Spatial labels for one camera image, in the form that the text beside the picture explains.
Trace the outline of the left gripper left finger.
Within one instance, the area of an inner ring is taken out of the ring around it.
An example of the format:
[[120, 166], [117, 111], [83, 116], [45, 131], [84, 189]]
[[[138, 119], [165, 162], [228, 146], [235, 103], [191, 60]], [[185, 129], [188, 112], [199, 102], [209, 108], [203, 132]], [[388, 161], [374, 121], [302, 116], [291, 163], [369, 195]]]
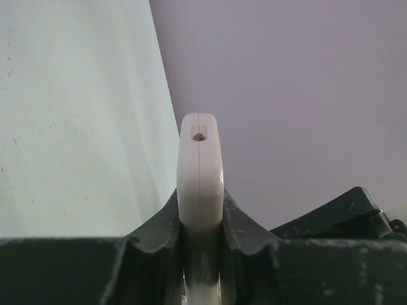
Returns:
[[180, 304], [181, 225], [174, 192], [164, 207], [127, 236], [120, 268], [121, 304]]

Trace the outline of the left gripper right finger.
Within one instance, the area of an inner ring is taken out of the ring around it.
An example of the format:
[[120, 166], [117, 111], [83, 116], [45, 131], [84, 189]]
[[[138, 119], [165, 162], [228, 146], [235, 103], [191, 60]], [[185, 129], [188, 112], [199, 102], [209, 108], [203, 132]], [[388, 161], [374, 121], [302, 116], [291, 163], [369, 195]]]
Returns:
[[279, 240], [224, 192], [220, 262], [223, 304], [279, 304], [273, 246]]

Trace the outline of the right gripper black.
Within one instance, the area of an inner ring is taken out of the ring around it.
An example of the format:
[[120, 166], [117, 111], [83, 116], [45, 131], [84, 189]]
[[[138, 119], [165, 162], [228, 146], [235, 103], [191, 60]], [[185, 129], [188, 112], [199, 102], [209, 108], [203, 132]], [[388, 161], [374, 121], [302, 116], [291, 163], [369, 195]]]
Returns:
[[354, 187], [270, 232], [284, 239], [405, 240], [406, 223], [389, 219], [367, 189]]

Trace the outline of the white remote control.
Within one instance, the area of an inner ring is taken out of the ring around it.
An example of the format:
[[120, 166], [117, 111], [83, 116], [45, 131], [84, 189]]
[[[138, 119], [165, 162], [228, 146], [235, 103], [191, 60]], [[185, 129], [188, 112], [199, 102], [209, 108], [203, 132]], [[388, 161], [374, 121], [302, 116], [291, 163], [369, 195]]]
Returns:
[[217, 304], [224, 173], [217, 122], [191, 113], [181, 124], [177, 203], [188, 304]]

